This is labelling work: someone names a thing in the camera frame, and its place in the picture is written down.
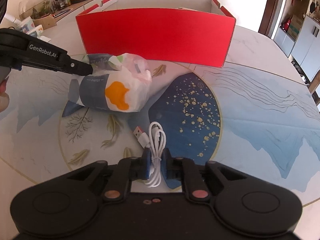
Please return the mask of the person's left hand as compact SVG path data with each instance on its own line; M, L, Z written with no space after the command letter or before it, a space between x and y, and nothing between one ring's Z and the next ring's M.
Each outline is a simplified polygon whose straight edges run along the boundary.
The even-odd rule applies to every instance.
M3 112L4 110L7 109L9 102L10 102L10 98L8 96L8 94L6 93L6 88L7 88L7 81L8 78L6 78L2 83L1 83L1 88L0 88L0 112Z

